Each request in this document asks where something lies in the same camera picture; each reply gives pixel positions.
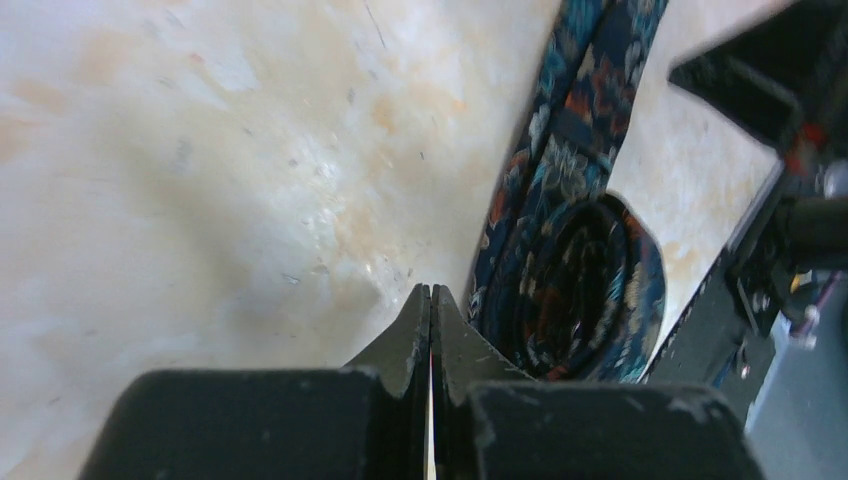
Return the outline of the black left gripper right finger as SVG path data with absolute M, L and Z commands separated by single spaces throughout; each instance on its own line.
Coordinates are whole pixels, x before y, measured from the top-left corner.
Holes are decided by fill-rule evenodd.
M 431 310 L 440 479 L 760 479 L 728 403 L 706 386 L 542 382 L 463 319 L 450 290 Z

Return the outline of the navy floral tie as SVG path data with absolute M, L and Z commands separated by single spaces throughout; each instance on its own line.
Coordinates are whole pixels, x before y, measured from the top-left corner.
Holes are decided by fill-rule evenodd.
M 530 377 L 635 383 L 664 316 L 655 237 L 607 185 L 666 10 L 564 1 L 495 191 L 469 324 Z

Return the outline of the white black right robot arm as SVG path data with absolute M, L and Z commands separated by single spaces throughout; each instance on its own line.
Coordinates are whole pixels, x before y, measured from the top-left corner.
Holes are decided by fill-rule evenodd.
M 790 277 L 847 266 L 847 200 L 806 197 L 847 155 L 847 5 L 796 1 L 676 64 L 670 82 L 773 149 L 781 165 L 762 205 L 729 247 L 734 306 L 766 335 Z

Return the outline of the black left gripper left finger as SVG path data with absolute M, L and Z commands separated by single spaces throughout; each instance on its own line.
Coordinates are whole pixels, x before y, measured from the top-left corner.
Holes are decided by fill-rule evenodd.
M 423 479 L 431 292 L 336 369 L 156 370 L 113 406 L 84 479 Z

